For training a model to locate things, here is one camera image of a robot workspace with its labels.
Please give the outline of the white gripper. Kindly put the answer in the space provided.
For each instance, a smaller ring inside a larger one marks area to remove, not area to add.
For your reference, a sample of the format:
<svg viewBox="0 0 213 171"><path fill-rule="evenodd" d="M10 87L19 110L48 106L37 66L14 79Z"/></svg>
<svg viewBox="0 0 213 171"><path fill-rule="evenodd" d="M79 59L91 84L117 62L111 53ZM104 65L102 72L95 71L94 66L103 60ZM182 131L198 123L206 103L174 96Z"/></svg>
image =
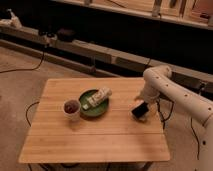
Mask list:
<svg viewBox="0 0 213 171"><path fill-rule="evenodd" d="M158 93L154 91L141 91L139 95L135 97L136 100L142 100L147 104L154 104L158 97Z"/></svg>

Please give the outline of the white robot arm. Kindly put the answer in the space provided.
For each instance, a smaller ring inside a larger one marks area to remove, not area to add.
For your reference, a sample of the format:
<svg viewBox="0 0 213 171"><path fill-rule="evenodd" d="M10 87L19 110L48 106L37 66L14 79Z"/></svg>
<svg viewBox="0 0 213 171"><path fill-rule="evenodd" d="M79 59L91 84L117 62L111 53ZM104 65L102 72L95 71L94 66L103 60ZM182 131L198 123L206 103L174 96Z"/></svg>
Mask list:
<svg viewBox="0 0 213 171"><path fill-rule="evenodd" d="M171 80L172 69L168 65L147 68L143 72L145 84L137 99L142 103L132 110L141 120L149 112L160 94L177 103L205 128L200 147L197 171L213 171L213 102Z"/></svg>

